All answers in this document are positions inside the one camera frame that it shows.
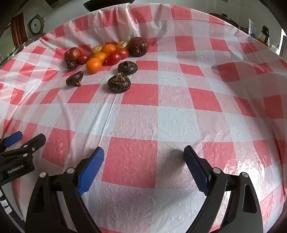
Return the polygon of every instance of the black clamp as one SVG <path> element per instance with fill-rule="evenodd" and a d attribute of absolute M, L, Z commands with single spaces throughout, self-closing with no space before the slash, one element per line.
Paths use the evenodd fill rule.
<path fill-rule="evenodd" d="M 33 153 L 46 143 L 44 134 L 39 134 L 27 141 L 20 148 L 5 151 L 22 139 L 20 131 L 0 141 L 0 187 L 35 169 Z"/>
<path fill-rule="evenodd" d="M 90 216 L 81 195 L 88 191 L 102 162 L 104 151 L 97 147 L 92 156 L 63 174 L 40 174 L 28 207 L 26 233 L 74 233 L 66 225 L 57 191 L 64 194 L 67 208 L 78 233 L 101 233 Z M 199 158 L 191 146 L 184 149 L 184 160 L 198 189 L 207 198 L 186 233 L 208 233 L 219 211 L 224 193 L 231 191 L 228 207 L 219 229 L 213 233 L 263 233 L 259 202 L 246 172 L 228 175 Z"/>

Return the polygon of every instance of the dried fig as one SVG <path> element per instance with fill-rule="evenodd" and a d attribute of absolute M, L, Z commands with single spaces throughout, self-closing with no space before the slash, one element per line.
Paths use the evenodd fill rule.
<path fill-rule="evenodd" d="M 130 79 L 122 73 L 118 73 L 108 80 L 108 87 L 114 93 L 123 93 L 127 91 L 130 86 Z"/>
<path fill-rule="evenodd" d="M 82 71 L 79 71 L 75 73 L 74 75 L 71 75 L 70 77 L 66 79 L 67 86 L 80 86 L 83 76 L 84 76 L 84 73 Z"/>
<path fill-rule="evenodd" d="M 78 63 L 76 61 L 68 61 L 67 62 L 67 68 L 70 71 L 75 70 L 78 67 Z"/>
<path fill-rule="evenodd" d="M 124 61 L 118 65 L 118 72 L 123 75 L 131 75 L 137 72 L 137 64 L 132 61 Z"/>
<path fill-rule="evenodd" d="M 149 47 L 148 42 L 141 37 L 134 37 L 129 41 L 129 53 L 134 57 L 145 55 Z"/>

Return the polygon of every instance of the red and white checkered tablecloth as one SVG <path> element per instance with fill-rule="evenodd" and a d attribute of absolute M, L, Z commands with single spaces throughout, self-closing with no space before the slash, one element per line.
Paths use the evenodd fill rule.
<path fill-rule="evenodd" d="M 134 36 L 150 49 L 128 58 L 138 71 L 127 92 L 107 88 L 117 65 L 93 75 L 85 66 L 67 71 L 69 48 L 90 53 Z M 39 133 L 47 138 L 35 171 L 12 185 L 24 218 L 40 172 L 62 173 L 101 146 L 105 161 L 83 195 L 101 230 L 185 232 L 205 198 L 183 161 L 191 145 L 226 173 L 249 173 L 266 232 L 286 199 L 286 69 L 239 29 L 184 7 L 123 4 L 57 27 L 0 70 L 1 134 L 20 130 L 22 143 Z M 84 72 L 82 86 L 67 87 L 77 71 Z M 213 229 L 227 202 L 228 195 Z"/>

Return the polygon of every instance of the metal bolt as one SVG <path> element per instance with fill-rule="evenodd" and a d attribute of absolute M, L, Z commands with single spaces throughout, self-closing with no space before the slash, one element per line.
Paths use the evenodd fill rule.
<path fill-rule="evenodd" d="M 221 170 L 219 168 L 214 168 L 213 172 L 216 173 L 216 174 L 219 174 L 219 173 L 221 173 Z"/>
<path fill-rule="evenodd" d="M 248 177 L 248 174 L 247 174 L 246 172 L 243 172 L 243 173 L 242 173 L 242 176 L 245 177 L 245 178 L 247 178 L 247 177 Z"/>
<path fill-rule="evenodd" d="M 46 176 L 46 173 L 45 173 L 45 172 L 41 172 L 41 173 L 40 173 L 40 177 L 41 177 L 41 178 L 44 178 L 45 176 Z"/>
<path fill-rule="evenodd" d="M 68 168 L 67 173 L 68 173 L 68 174 L 73 174 L 74 171 L 75 171 L 74 168 Z"/>

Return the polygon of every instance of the yellow fruit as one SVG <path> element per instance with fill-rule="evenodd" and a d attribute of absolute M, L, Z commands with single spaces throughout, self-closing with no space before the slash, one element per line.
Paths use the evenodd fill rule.
<path fill-rule="evenodd" d="M 93 47 L 92 49 L 92 54 L 96 54 L 97 52 L 100 52 L 103 49 L 102 45 L 96 45 L 95 47 Z"/>
<path fill-rule="evenodd" d="M 125 48 L 129 49 L 129 43 L 127 41 L 120 41 L 117 45 L 116 48 Z"/>

